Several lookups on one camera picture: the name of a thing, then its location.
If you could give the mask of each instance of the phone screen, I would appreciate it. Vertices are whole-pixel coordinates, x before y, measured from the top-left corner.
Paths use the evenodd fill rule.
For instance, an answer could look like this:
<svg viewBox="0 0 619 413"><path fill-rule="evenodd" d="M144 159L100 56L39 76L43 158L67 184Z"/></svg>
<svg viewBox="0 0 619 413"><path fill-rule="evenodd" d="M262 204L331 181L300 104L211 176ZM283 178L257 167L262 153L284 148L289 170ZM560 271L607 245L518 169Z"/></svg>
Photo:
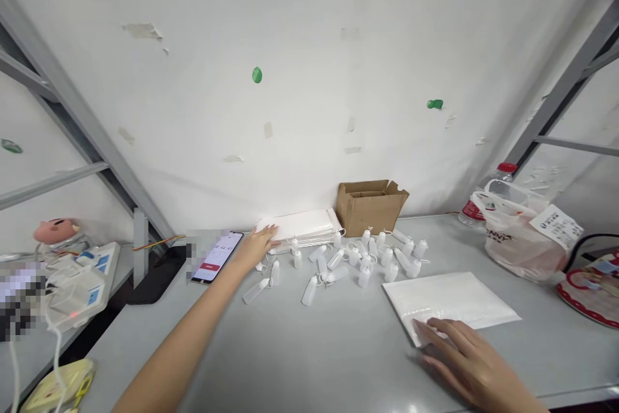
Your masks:
<svg viewBox="0 0 619 413"><path fill-rule="evenodd" d="M226 236L221 236L198 270L193 274L192 281L212 282L242 238L243 233L233 232L228 233Z"/></svg>

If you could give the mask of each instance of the red button on phone screen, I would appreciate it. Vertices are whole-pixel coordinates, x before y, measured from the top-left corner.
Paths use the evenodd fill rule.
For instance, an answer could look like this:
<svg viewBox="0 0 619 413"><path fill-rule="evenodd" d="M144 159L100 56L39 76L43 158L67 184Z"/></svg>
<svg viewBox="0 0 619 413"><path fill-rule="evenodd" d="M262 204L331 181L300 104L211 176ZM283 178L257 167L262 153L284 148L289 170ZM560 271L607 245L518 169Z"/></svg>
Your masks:
<svg viewBox="0 0 619 413"><path fill-rule="evenodd" d="M213 264L207 264L207 263L203 263L202 265L200 265L200 268L202 269L207 269L209 271L217 271L218 269L221 268L221 266L219 265L213 265Z"/></svg>

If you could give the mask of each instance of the bottle cap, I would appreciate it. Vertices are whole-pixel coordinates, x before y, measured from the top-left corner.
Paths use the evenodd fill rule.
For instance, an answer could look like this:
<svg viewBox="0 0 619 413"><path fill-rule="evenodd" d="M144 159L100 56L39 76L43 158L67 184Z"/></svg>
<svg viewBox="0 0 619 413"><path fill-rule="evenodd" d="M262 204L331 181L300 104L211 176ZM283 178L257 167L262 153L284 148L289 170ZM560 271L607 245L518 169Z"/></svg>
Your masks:
<svg viewBox="0 0 619 413"><path fill-rule="evenodd" d="M500 171L505 171L506 173L514 173L518 169L518 165L508 164L507 162L503 162L498 165L498 169Z"/></svg>

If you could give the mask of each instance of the gray table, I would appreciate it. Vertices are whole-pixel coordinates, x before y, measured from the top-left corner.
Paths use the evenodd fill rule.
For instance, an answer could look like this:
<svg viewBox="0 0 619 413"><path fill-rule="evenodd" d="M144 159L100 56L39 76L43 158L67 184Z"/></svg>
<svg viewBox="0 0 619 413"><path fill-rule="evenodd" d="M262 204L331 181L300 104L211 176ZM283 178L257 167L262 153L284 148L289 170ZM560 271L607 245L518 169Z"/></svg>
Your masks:
<svg viewBox="0 0 619 413"><path fill-rule="evenodd" d="M472 271L521 317L481 330L525 383L551 408L615 397L619 332L572 310L549 285L510 274L484 252L484 234L439 215L398 221L429 244L421 276ZM303 249L303 257L312 249ZM416 361L382 287L378 267L366 289L358 270L313 305L300 299L315 265L295 270L281 258L281 284L251 305L241 296L260 275L250 273L224 313L180 411L455 412L464 409ZM125 307L88 357L98 370L86 413L109 412L165 336L202 294L179 273L154 305Z"/></svg>
<svg viewBox="0 0 619 413"><path fill-rule="evenodd" d="M133 269L132 244L121 246L116 271L110 296L126 281ZM71 345L71 342L86 328L87 325L76 329L70 329L63 333L61 353ZM37 321L34 328L27 334L20 336L15 343L17 360L21 378L21 397L35 387L47 371L52 367L56 336L47 331L44 321ZM0 366L2 366L0 378L0 411L6 411L13 402L13 371L7 343L0 343Z"/></svg>

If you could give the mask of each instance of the hand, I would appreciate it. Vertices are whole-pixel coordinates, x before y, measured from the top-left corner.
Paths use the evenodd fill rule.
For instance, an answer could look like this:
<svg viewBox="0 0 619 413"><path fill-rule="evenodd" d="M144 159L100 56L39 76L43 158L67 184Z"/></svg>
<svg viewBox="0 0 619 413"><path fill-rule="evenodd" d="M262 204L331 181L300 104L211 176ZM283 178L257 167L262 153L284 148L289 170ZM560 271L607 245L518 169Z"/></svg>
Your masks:
<svg viewBox="0 0 619 413"><path fill-rule="evenodd" d="M429 326L447 334L453 345L422 322L413 320L413 323L449 360L457 373L454 374L445 364L431 356L424 356L423 360L480 410L489 413L548 412L501 355L465 323L437 318L427 321Z"/></svg>
<svg viewBox="0 0 619 413"><path fill-rule="evenodd" d="M277 228L278 226L276 225L266 226L259 233L256 233L254 228L251 234L241 242L234 262L240 264L245 273L251 270L252 267L255 267L271 248L277 247L280 244L278 241L271 241L275 233L277 233Z"/></svg>

